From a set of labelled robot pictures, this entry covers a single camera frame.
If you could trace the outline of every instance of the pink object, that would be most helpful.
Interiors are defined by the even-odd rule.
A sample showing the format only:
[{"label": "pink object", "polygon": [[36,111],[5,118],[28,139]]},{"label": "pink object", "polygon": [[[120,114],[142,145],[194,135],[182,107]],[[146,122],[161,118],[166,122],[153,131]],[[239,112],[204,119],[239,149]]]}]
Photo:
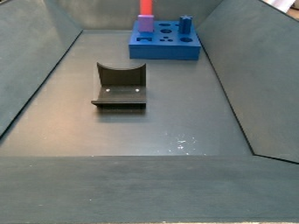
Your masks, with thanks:
[{"label": "pink object", "polygon": [[153,32],[154,31],[154,16],[153,15],[138,15],[138,31],[140,32]]}]

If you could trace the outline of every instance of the small hole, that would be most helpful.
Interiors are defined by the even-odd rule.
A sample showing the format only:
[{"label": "small hole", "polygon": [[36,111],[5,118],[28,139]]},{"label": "small hole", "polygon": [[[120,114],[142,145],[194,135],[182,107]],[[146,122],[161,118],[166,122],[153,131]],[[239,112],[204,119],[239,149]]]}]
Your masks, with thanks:
[{"label": "small hole", "polygon": [[153,39],[152,38],[136,38],[136,41],[141,41],[141,40],[152,41]]},{"label": "small hole", "polygon": [[190,38],[181,38],[181,42],[192,42],[192,39]]},{"label": "small hole", "polygon": [[169,26],[169,24],[158,24],[160,26]]},{"label": "small hole", "polygon": [[170,33],[170,32],[172,32],[172,30],[168,30],[168,29],[161,30],[161,33]]}]

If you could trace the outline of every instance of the bin floor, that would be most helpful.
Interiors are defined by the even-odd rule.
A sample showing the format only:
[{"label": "bin floor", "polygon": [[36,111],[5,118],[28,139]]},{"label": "bin floor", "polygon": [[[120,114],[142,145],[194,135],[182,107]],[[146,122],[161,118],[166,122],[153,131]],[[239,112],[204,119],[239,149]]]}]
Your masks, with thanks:
[{"label": "bin floor", "polygon": [[[0,156],[251,156],[204,51],[128,58],[129,31],[84,31],[0,144]],[[146,64],[145,110],[98,110],[96,63]]]}]

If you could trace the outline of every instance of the blue block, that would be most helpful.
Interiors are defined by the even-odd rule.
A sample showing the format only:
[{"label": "blue block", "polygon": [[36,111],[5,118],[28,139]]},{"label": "blue block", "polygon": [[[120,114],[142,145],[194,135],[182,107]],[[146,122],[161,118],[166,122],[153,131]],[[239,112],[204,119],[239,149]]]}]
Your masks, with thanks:
[{"label": "blue block", "polygon": [[178,33],[189,34],[192,28],[192,17],[184,16],[180,17],[180,23],[178,23]]},{"label": "blue block", "polygon": [[178,21],[154,21],[153,32],[138,32],[137,21],[129,39],[129,58],[149,60],[197,60],[201,43],[193,26],[178,33]]}]

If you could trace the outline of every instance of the dark gray holder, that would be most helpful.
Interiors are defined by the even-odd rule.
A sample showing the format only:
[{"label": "dark gray holder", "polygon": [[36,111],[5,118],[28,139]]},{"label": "dark gray holder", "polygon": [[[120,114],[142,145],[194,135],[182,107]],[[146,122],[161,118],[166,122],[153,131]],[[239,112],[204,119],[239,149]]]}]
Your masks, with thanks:
[{"label": "dark gray holder", "polygon": [[100,90],[97,107],[145,108],[145,64],[136,68],[114,69],[97,63]]}]

